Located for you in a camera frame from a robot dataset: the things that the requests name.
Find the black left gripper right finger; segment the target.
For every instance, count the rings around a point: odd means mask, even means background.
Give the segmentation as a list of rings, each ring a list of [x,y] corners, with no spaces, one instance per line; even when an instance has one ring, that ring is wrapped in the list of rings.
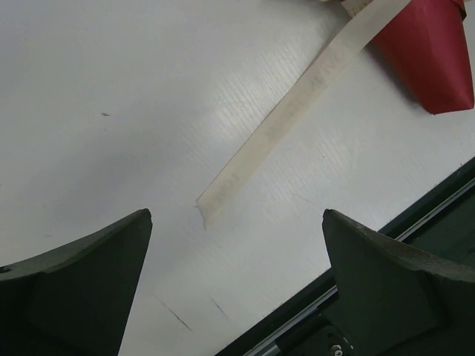
[[[473,355],[474,269],[327,209],[322,229],[357,355]]]

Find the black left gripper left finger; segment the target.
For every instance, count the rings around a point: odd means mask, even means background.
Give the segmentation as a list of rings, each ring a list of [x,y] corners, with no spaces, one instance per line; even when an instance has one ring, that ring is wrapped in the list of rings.
[[[2,355],[118,355],[151,238],[141,209],[1,267]]]

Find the red wrapping paper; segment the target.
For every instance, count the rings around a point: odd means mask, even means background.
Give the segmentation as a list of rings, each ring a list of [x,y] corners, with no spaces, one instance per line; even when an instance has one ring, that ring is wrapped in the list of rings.
[[[414,0],[372,44],[431,114],[474,108],[464,1]]]

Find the cream printed ribbon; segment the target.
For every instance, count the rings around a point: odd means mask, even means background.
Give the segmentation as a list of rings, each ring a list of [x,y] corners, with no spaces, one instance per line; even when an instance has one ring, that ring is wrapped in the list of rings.
[[[197,207],[205,229],[212,226],[226,205],[311,104],[320,98],[351,61],[408,4],[408,1],[370,2],[315,57],[297,82],[198,197]]]

